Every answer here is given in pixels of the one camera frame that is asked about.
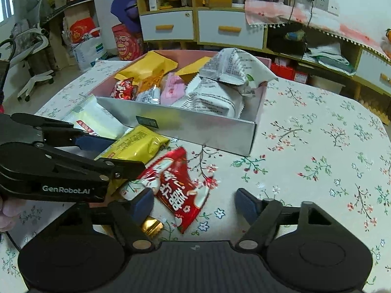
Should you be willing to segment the person's hand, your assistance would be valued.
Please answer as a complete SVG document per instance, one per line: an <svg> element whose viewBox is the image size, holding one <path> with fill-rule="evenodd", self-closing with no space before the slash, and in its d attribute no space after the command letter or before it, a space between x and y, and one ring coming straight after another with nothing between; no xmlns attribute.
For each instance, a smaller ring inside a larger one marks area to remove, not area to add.
<svg viewBox="0 0 391 293"><path fill-rule="evenodd" d="M1 198L0 203L0 232L6 232L15 226L17 219L26 204L26 200Z"/></svg>

